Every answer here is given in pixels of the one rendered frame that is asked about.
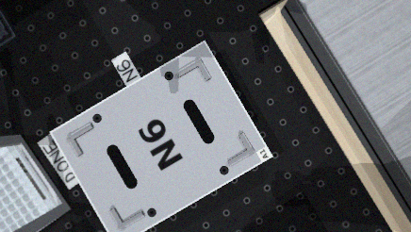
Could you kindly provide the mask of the black base plate with grid of holes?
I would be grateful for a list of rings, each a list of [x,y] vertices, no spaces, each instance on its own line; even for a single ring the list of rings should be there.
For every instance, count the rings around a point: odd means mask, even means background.
[[[392,232],[258,15],[281,0],[0,0],[0,137],[21,135],[71,208],[39,232],[106,232],[37,142],[205,41],[273,157],[144,232]]]

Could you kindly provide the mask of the white n6 label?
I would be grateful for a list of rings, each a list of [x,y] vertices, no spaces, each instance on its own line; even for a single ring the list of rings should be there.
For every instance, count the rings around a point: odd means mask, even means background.
[[[121,76],[125,86],[128,86],[141,78],[132,60],[126,52],[122,53],[111,61],[114,64],[119,75]]]

